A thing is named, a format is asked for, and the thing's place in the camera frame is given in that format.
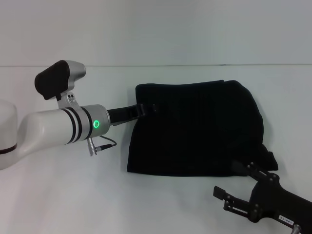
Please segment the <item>black stripe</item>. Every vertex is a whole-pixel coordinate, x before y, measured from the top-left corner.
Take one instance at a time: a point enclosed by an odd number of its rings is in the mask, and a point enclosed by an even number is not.
[[[70,139],[70,141],[68,142],[68,144],[69,144],[69,143],[72,143],[72,141],[75,138],[75,135],[76,135],[76,123],[75,123],[74,117],[72,116],[72,114],[68,110],[65,110],[65,109],[60,109],[60,110],[63,110],[63,111],[65,111],[68,114],[68,116],[69,116],[69,118],[70,118],[70,120],[72,121],[72,124],[73,124],[73,135],[72,135],[72,138]]]
[[[0,150],[0,155],[7,154],[7,153],[9,153],[9,152],[15,150],[16,147],[17,147],[17,145],[18,145],[18,144],[16,143],[15,146],[12,146],[12,147],[7,148],[7,149],[4,149],[4,150]]]
[[[68,110],[71,110],[74,113],[74,115],[76,116],[77,121],[78,121],[78,128],[79,128],[78,129],[78,136],[77,136],[77,139],[74,141],[74,142],[76,142],[76,141],[78,141],[80,139],[81,133],[82,133],[81,120],[80,120],[80,117],[79,117],[78,113],[74,110],[74,108],[72,108],[72,107],[65,107],[65,108],[68,109]]]
[[[93,127],[92,127],[92,118],[91,118],[91,115],[90,115],[90,113],[84,108],[84,107],[81,107],[84,111],[85,111],[85,113],[87,114],[87,117],[88,117],[88,119],[89,119],[89,134],[88,134],[88,136],[86,137],[86,139],[88,139],[90,136],[91,136],[91,134],[92,134],[92,130],[93,130]]]

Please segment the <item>white wall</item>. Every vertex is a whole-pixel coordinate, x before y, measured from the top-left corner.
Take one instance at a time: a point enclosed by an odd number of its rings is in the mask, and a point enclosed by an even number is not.
[[[19,122],[57,108],[34,88],[60,59],[87,65],[76,83],[80,105],[135,104],[141,83],[236,79],[264,118],[264,144],[279,163],[282,186],[312,201],[312,3],[308,0],[2,0],[0,99]],[[123,65],[238,66],[107,67]],[[134,123],[112,127],[118,146],[89,157],[77,142],[37,152],[0,171],[2,234],[282,234],[223,210],[217,185],[249,200],[249,177],[160,177],[126,172]]]

